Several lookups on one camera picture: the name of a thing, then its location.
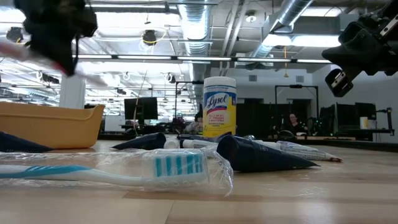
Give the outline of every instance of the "white column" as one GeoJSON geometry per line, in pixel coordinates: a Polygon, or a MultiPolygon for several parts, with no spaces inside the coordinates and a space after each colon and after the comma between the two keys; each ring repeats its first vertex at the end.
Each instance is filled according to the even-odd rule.
{"type": "Polygon", "coordinates": [[[86,82],[81,76],[62,76],[60,107],[83,109],[85,105],[86,82]]]}

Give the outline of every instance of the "person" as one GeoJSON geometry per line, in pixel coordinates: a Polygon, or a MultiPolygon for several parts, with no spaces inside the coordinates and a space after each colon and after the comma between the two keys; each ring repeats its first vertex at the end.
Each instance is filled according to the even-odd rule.
{"type": "Polygon", "coordinates": [[[185,128],[185,132],[193,134],[203,132],[203,115],[201,113],[195,115],[195,121],[185,128]]]}
{"type": "Polygon", "coordinates": [[[297,117],[295,114],[291,113],[289,115],[289,119],[290,122],[284,128],[285,130],[291,131],[294,135],[297,135],[297,133],[307,133],[308,128],[300,125],[300,123],[297,121],[297,117]]]}

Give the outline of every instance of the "toothbrush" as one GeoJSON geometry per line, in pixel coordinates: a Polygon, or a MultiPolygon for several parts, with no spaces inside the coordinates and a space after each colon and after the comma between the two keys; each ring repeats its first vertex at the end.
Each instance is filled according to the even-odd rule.
{"type": "Polygon", "coordinates": [[[206,157],[202,152],[157,156],[153,160],[153,177],[129,177],[90,167],[0,165],[0,179],[83,180],[134,187],[178,187],[208,182],[206,157]]]}

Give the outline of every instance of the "wooden table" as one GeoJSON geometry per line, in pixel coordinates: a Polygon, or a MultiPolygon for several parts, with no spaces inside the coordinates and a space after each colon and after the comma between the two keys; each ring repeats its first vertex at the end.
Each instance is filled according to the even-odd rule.
{"type": "MultiPolygon", "coordinates": [[[[99,141],[82,151],[106,152],[117,143],[99,141]]],[[[344,163],[236,174],[229,197],[3,186],[0,223],[398,223],[398,154],[318,148],[342,157],[344,163]]]]}

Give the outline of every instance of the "ceiling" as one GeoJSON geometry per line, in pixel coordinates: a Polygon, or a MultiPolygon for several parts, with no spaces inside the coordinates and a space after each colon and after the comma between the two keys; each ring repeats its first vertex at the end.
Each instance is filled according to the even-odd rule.
{"type": "MultiPolygon", "coordinates": [[[[22,27],[24,15],[17,9],[10,7],[12,1],[0,1],[0,40],[7,41],[6,33],[11,27],[22,27]]],[[[91,1],[93,5],[106,2],[114,2],[123,4],[132,1],[91,1]]],[[[238,32],[238,39],[231,49],[232,55],[250,55],[259,44],[263,41],[264,21],[270,15],[278,12],[281,1],[247,1],[246,12],[251,12],[256,20],[248,22],[243,17],[241,27],[238,32]]],[[[302,20],[295,23],[295,29],[305,29],[301,27],[309,22],[318,21],[318,26],[314,25],[312,30],[319,29],[322,33],[321,19],[336,19],[340,14],[358,14],[363,11],[372,11],[383,6],[383,1],[367,1],[368,5],[363,7],[362,1],[337,1],[322,0],[314,1],[309,8],[301,15],[302,20]]],[[[173,2],[169,2],[170,7],[175,7],[173,2]]],[[[210,43],[208,55],[220,56],[223,49],[223,42],[228,32],[228,22],[231,18],[233,0],[223,0],[211,7],[210,16],[210,32],[206,39],[210,43]]],[[[240,10],[235,18],[239,20],[240,10]]],[[[97,12],[99,28],[92,38],[84,38],[79,42],[79,54],[83,55],[186,55],[187,45],[182,27],[182,18],[178,14],[162,14],[162,13],[136,13],[131,9],[123,9],[124,12],[117,12],[116,7],[111,10],[102,10],[97,12]],[[153,47],[143,44],[142,35],[145,30],[155,30],[157,43],[153,47]]],[[[322,45],[336,44],[334,37],[326,39],[325,36],[307,41],[304,38],[297,37],[298,41],[290,41],[285,47],[274,47],[270,54],[273,57],[288,58],[319,58],[320,53],[326,47],[322,45]]],[[[24,34],[24,39],[28,40],[29,35],[24,34]]],[[[278,44],[283,45],[283,38],[276,36],[278,44]]],[[[164,116],[172,116],[174,113],[174,94],[175,84],[169,83],[165,76],[173,75],[177,81],[192,81],[193,67],[190,63],[145,63],[131,62],[122,60],[104,61],[98,60],[82,60],[79,64],[84,72],[92,77],[90,80],[101,80],[108,87],[98,86],[96,82],[88,80],[86,82],[86,103],[104,103],[107,105],[108,114],[118,114],[123,112],[123,99],[127,97],[139,96],[155,96],[159,100],[159,113],[164,116]],[[118,94],[117,88],[122,89],[126,94],[118,94]]],[[[219,67],[219,63],[211,63],[211,67],[219,67]]],[[[278,71],[284,68],[284,64],[275,64],[263,69],[274,69],[278,71]]],[[[289,65],[289,68],[314,71],[319,65],[289,65]]],[[[0,72],[2,83],[0,84],[0,100],[2,101],[20,101],[24,103],[37,103],[45,105],[58,105],[60,85],[50,84],[51,88],[47,88],[48,83],[40,81],[41,75],[44,73],[54,77],[60,82],[62,75],[53,69],[49,69],[33,62],[18,62],[10,58],[0,58],[0,72]]],[[[181,95],[178,96],[178,113],[193,114],[197,112],[197,102],[200,101],[194,87],[191,84],[182,86],[181,95]]]]}

